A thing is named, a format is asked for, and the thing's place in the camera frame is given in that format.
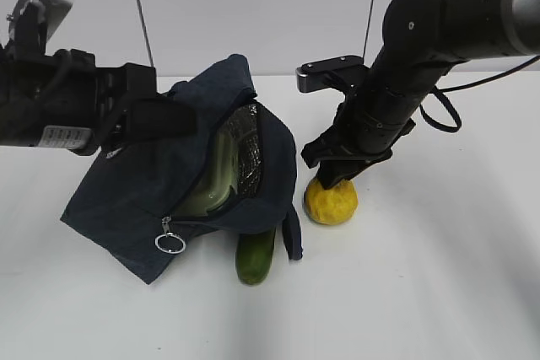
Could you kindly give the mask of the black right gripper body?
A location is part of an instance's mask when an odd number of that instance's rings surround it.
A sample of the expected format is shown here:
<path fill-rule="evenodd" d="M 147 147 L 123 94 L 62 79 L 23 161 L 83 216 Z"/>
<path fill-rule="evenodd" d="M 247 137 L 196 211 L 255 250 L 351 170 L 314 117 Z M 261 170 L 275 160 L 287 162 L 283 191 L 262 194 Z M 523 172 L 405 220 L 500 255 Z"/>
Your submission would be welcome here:
<path fill-rule="evenodd" d="M 379 160 L 412 131 L 414 111 L 414 95 L 349 94 L 331 126 L 308 142 L 301 156 L 310 168 L 322 162 Z"/>

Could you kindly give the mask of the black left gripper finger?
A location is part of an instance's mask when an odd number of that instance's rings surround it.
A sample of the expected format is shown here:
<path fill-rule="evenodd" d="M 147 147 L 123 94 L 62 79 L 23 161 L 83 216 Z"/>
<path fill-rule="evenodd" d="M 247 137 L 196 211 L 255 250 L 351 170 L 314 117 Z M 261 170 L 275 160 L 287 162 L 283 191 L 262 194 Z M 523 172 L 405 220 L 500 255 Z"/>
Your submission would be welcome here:
<path fill-rule="evenodd" d="M 169 98 L 139 100 L 127 112 L 129 143 L 189 136 L 196 131 L 195 110 Z"/>

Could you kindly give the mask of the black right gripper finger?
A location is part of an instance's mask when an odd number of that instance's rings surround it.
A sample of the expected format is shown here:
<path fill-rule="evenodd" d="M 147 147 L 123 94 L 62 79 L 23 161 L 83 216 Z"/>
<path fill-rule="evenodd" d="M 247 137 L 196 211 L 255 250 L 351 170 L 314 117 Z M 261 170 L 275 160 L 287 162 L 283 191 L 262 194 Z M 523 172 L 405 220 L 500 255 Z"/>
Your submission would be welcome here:
<path fill-rule="evenodd" d="M 319 164 L 316 178 L 325 190 L 329 190 L 342 180 L 351 180 L 371 166 L 365 161 L 323 161 Z"/>

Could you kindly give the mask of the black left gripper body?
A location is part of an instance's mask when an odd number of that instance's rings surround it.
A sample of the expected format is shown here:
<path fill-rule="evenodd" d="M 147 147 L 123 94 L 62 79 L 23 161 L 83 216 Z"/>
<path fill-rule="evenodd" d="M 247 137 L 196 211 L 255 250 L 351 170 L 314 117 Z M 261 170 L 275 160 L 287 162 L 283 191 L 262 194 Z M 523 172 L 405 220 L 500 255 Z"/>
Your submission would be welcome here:
<path fill-rule="evenodd" d="M 1 144 L 60 148 L 79 156 L 156 138 L 156 73 L 94 56 L 1 51 Z"/>

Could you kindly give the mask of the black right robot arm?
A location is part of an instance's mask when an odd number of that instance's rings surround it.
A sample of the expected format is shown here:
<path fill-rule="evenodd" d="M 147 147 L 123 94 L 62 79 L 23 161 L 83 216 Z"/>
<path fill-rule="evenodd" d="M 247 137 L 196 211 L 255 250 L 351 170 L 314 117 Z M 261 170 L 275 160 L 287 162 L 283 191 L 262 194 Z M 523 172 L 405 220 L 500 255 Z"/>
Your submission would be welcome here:
<path fill-rule="evenodd" d="M 414 128 L 413 115 L 451 69 L 489 58 L 539 58 L 539 0 L 392 0 L 383 45 L 366 66 L 361 56 L 307 62 L 296 71 L 301 93 L 343 96 L 330 127 L 301 152 L 325 189 L 392 156 Z"/>

